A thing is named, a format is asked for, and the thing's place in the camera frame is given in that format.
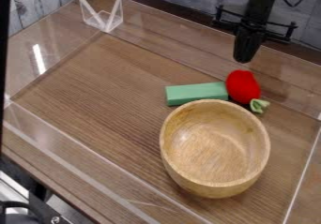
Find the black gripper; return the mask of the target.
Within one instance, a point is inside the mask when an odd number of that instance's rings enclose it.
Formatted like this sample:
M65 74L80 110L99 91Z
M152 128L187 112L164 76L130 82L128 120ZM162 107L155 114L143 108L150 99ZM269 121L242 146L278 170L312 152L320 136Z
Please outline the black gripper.
M219 5L211 25L233 31L235 34L233 58L238 63L247 63L266 39L279 42L291 40L297 28L295 22L283 24L271 22L271 9L275 0L249 0L241 12L227 10ZM295 7L287 0L283 2Z

